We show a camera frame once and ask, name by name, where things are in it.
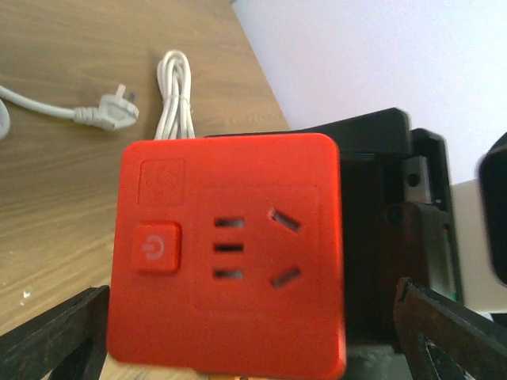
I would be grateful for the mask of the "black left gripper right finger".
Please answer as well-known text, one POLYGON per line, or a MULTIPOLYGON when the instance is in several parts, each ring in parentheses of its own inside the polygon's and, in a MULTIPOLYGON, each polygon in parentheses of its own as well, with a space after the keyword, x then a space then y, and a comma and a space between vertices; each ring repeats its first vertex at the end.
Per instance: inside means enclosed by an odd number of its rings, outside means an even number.
POLYGON ((506 378, 506 327, 409 278, 398 281, 393 318, 414 379, 506 378))

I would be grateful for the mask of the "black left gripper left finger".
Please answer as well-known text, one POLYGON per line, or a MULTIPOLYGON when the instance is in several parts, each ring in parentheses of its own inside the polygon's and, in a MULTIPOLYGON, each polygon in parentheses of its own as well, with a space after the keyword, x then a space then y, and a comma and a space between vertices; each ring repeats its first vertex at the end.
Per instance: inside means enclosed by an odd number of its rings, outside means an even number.
POLYGON ((1 336, 2 379, 98 379, 109 286, 88 288, 1 336))

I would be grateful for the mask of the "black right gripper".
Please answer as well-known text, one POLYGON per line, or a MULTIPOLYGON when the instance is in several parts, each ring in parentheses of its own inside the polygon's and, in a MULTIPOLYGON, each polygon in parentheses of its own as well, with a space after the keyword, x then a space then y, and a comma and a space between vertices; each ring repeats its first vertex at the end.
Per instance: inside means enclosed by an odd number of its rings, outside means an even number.
POLYGON ((396 108, 301 131, 339 152, 344 253, 345 375, 409 375, 393 318, 396 283, 409 276, 461 299, 444 140, 410 130, 396 108))

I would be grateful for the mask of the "red cube power socket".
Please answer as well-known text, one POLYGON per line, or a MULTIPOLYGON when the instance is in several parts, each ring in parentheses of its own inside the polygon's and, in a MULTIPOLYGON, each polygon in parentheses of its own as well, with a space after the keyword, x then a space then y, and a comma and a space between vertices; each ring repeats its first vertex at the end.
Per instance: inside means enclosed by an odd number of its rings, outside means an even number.
POLYGON ((131 144, 109 354, 203 374, 340 378, 339 174, 337 144, 318 133, 131 144))

